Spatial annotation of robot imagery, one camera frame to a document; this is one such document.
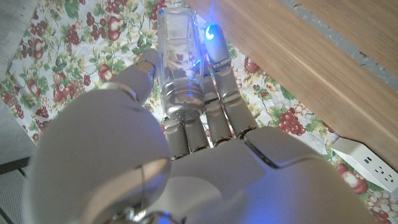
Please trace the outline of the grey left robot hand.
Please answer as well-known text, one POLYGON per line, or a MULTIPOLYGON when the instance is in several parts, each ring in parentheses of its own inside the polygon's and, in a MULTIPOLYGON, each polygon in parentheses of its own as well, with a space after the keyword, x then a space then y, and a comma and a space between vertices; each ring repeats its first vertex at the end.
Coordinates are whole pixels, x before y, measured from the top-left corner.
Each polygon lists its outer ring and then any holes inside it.
POLYGON ((111 223, 133 208, 147 223, 373 223, 371 212, 310 147, 258 128, 226 75, 221 27, 205 44, 236 132, 215 147, 173 160, 143 108, 152 71, 132 65, 73 100, 43 133, 25 187, 27 223, 111 223))

